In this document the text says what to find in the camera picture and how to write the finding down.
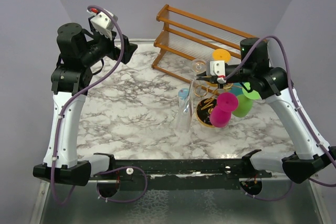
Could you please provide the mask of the clear wine glass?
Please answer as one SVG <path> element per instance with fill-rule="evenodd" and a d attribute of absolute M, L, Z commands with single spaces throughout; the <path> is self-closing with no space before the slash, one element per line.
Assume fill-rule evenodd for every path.
<path fill-rule="evenodd" d="M 194 112 L 195 81 L 194 78 L 188 88 L 183 88 L 178 92 L 179 110 L 175 122 L 175 131 L 178 134 L 187 133 L 191 127 Z"/>
<path fill-rule="evenodd" d="M 202 98 L 206 96 L 206 89 L 203 90 L 203 85 L 198 78 L 198 74 L 201 74 L 206 71 L 206 63 L 199 59 L 194 59 L 191 61 L 190 69 L 193 73 L 191 83 L 190 83 L 190 93 L 192 93 L 195 97 Z"/>

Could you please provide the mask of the blue plastic wine glass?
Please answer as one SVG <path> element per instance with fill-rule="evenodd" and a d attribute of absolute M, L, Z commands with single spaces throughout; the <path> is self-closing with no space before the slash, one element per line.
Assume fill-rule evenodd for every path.
<path fill-rule="evenodd" d="M 229 89 L 229 92 L 234 94 L 235 96 L 243 94 L 244 88 L 241 85 L 241 83 L 233 83 L 231 88 Z"/>

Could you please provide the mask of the yellow plastic wine glass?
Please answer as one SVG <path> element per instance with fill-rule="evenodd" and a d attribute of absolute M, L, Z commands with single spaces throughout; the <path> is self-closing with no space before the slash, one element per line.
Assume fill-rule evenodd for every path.
<path fill-rule="evenodd" d="M 230 53 L 225 49 L 215 49 L 212 53 L 212 60 L 223 60 L 227 64 L 231 59 Z"/>

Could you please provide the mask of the pink plastic wine glass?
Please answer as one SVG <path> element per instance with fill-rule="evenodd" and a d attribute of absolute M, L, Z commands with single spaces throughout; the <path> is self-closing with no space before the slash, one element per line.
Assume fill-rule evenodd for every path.
<path fill-rule="evenodd" d="M 214 127 L 226 127 L 231 120 L 232 112 L 238 107 L 238 99 L 232 93 L 222 93 L 217 97 L 216 106 L 210 113 L 209 120 Z"/>

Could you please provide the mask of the green plastic wine glass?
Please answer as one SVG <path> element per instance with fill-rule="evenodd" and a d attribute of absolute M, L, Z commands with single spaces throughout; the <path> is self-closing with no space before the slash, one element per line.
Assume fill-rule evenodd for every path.
<path fill-rule="evenodd" d="M 232 115 L 238 118 L 245 117 L 252 109 L 254 101 L 260 100 L 259 93 L 251 88 L 249 82 L 243 83 L 242 94 L 237 96 L 238 107 L 232 112 Z"/>

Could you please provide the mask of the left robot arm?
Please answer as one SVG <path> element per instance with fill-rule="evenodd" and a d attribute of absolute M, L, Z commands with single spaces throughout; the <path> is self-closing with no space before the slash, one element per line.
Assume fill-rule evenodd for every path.
<path fill-rule="evenodd" d="M 104 179 L 115 175 L 112 156 L 94 154 L 86 160 L 77 157 L 79 119 L 95 75 L 91 67 L 105 56 L 116 64 L 127 64 L 137 49 L 121 30 L 114 17 L 101 14 L 89 18 L 90 30 L 67 23 L 57 30 L 60 55 L 51 75 L 54 114 L 48 149 L 43 162 L 34 166 L 33 176 L 50 183 L 85 186 L 99 173 Z"/>

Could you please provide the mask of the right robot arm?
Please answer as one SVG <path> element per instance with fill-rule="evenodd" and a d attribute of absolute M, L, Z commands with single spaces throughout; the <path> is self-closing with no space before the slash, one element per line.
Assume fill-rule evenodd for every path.
<path fill-rule="evenodd" d="M 246 177 L 254 177 L 260 170 L 284 173 L 292 182 L 301 184 L 312 175 L 335 164 L 335 147 L 319 133 L 303 108 L 291 81 L 289 63 L 280 40 L 272 37 L 282 52 L 285 68 L 272 67 L 265 38 L 246 38 L 240 42 L 241 63 L 228 65 L 221 50 L 213 52 L 213 60 L 197 74 L 198 80 L 216 84 L 248 82 L 251 93 L 256 91 L 277 114 L 293 142 L 292 154 L 276 155 L 261 150 L 253 151 L 241 164 Z"/>

